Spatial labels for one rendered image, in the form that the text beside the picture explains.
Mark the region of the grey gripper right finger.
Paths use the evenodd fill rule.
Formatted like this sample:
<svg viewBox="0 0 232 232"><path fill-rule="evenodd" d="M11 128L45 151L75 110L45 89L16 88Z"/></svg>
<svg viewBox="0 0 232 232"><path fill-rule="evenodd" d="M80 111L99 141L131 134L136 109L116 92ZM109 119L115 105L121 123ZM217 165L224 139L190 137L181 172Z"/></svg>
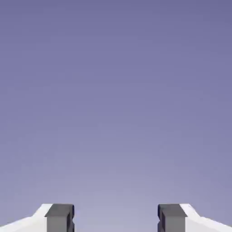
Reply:
<svg viewBox="0 0 232 232"><path fill-rule="evenodd" d="M159 204L157 232L232 232L232 227L200 216L189 203Z"/></svg>

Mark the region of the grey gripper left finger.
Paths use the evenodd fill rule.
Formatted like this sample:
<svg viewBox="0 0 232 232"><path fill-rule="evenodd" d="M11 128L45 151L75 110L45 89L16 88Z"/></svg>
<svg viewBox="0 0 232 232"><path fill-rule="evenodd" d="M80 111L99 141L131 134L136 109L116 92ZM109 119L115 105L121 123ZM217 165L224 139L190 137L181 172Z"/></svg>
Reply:
<svg viewBox="0 0 232 232"><path fill-rule="evenodd" d="M65 203L43 203L30 217L0 227L0 232L75 232L75 207Z"/></svg>

